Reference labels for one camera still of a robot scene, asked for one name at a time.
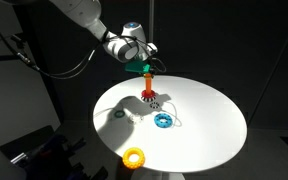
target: orange ring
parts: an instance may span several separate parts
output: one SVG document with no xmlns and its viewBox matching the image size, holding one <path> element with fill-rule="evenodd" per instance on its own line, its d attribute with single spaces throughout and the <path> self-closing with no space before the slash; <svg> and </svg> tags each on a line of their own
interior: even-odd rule
<svg viewBox="0 0 288 180">
<path fill-rule="evenodd" d="M 139 156 L 136 162 L 131 162 L 129 160 L 132 154 L 136 154 Z M 137 169 L 143 166 L 144 161 L 145 161 L 144 153 L 140 148 L 137 148 L 137 147 L 129 148 L 128 150 L 125 151 L 123 155 L 123 163 L 129 169 Z"/>
</svg>

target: blue ring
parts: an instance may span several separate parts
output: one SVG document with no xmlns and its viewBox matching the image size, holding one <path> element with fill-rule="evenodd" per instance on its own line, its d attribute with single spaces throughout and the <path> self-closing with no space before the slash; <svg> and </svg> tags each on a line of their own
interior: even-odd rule
<svg viewBox="0 0 288 180">
<path fill-rule="evenodd" d="M 168 128 L 172 125 L 173 121 L 171 116 L 165 114 L 165 113 L 160 113 L 155 116 L 154 118 L 155 124 L 160 127 L 160 128 Z"/>
</svg>

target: yellow ring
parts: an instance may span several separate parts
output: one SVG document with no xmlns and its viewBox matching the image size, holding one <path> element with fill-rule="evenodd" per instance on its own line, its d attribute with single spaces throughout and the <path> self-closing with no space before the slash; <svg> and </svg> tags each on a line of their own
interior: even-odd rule
<svg viewBox="0 0 288 180">
<path fill-rule="evenodd" d="M 132 154 L 136 154 L 139 156 L 136 162 L 131 162 L 129 160 Z M 128 150 L 125 151 L 123 155 L 123 163 L 129 169 L 137 169 L 143 166 L 144 161 L 145 161 L 144 153 L 140 148 L 137 148 L 137 147 L 129 148 Z"/>
</svg>

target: table surface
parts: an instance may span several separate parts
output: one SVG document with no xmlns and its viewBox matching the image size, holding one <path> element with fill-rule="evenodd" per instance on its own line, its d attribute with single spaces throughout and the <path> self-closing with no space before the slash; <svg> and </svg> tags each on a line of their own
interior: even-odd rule
<svg viewBox="0 0 288 180">
<path fill-rule="evenodd" d="M 119 83 L 98 100 L 94 127 L 104 144 L 119 156 L 142 149 L 143 167 L 163 172 L 198 172 L 232 159 L 242 148 L 247 127 L 239 108 L 224 94 L 203 83 L 174 76 L 155 76 L 152 90 L 160 107 L 141 100 L 142 77 Z M 125 116 L 116 117 L 123 110 Z M 166 113 L 173 126 L 160 128 L 154 117 Z M 139 123 L 131 115 L 142 116 Z"/>
</svg>

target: white round table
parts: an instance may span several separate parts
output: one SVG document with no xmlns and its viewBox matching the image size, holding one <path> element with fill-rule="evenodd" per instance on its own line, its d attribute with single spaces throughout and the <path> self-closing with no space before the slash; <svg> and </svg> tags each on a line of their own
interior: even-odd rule
<svg viewBox="0 0 288 180">
<path fill-rule="evenodd" d="M 184 179 L 181 173 L 224 164 L 245 143 L 244 116 L 216 89 L 186 78 L 155 76 L 153 102 L 159 106 L 154 109 L 156 104 L 141 100 L 144 88 L 142 77 L 119 83 L 100 97 L 93 113 L 94 127 L 109 149 L 121 157 L 131 147 L 144 152 L 143 168 L 132 179 Z M 154 117 L 159 113 L 168 114 L 173 125 L 158 127 Z M 130 116 L 142 118 L 131 123 Z"/>
</svg>

